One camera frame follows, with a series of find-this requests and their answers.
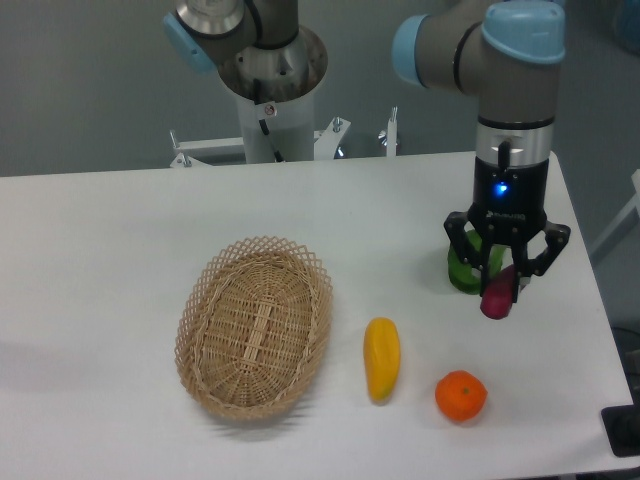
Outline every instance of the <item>green fruit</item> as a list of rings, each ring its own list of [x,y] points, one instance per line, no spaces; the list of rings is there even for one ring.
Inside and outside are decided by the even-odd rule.
[[[480,235],[478,235],[478,232],[471,230],[467,232],[467,236],[473,248],[479,252],[482,239]],[[502,270],[502,257],[505,251],[506,247],[502,245],[496,245],[491,250],[491,254],[489,255],[490,278],[495,277],[500,273],[500,270]],[[480,279],[475,277],[471,272],[471,265],[464,264],[458,260],[458,256],[451,246],[449,247],[449,254],[447,255],[447,263],[449,264],[449,280],[454,287],[469,295],[477,295],[480,293]]]

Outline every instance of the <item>silver metal ring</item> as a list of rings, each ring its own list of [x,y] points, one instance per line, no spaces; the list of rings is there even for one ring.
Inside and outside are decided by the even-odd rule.
[[[511,142],[511,166],[524,167],[544,162],[551,153],[553,124],[532,130],[501,130],[478,124],[476,155],[487,163],[498,165],[498,147]]]
[[[178,0],[176,12],[192,30],[204,35],[225,35],[240,25],[245,5],[241,0]]]

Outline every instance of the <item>wicker basket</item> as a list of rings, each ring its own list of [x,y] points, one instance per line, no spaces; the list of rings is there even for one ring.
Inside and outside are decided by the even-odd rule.
[[[207,264],[180,320],[182,384],[226,418],[288,410],[318,368],[331,303],[331,280],[306,247],[269,237],[230,245]]]

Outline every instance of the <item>light blue joint cap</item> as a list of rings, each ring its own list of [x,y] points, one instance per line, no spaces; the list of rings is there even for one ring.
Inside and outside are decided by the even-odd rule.
[[[496,50],[523,62],[560,63],[564,50],[565,15],[548,1],[510,1],[489,7],[482,34]]]
[[[416,39],[422,21],[428,16],[416,15],[402,22],[391,47],[391,61],[398,76],[405,82],[420,86],[423,85],[416,67]]]
[[[216,65],[172,14],[162,21],[164,33],[182,59],[197,73],[207,73]]]
[[[518,0],[504,0],[505,2],[513,2],[513,1],[518,1]],[[540,0],[519,0],[519,1],[523,1],[523,2],[539,2]],[[564,8],[565,6],[565,0],[544,0],[545,2],[553,2],[553,3],[557,3],[558,5],[560,5],[562,8]]]

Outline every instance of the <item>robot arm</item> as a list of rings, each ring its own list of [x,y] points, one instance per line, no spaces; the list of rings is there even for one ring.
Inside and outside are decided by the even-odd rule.
[[[189,54],[204,54],[211,63],[204,58],[201,63],[210,69],[251,45],[276,49],[290,44],[298,34],[298,1],[178,0],[164,25],[187,61]]]
[[[394,40],[402,78],[479,98],[473,204],[450,214],[445,230],[460,261],[480,272],[481,295],[493,245],[511,248],[516,302],[520,288],[542,276],[569,240],[569,227],[548,222],[544,211],[563,40],[560,6],[495,0],[413,17]],[[482,239],[480,252],[467,238],[468,222]],[[529,259],[527,245],[540,231],[547,248]]]

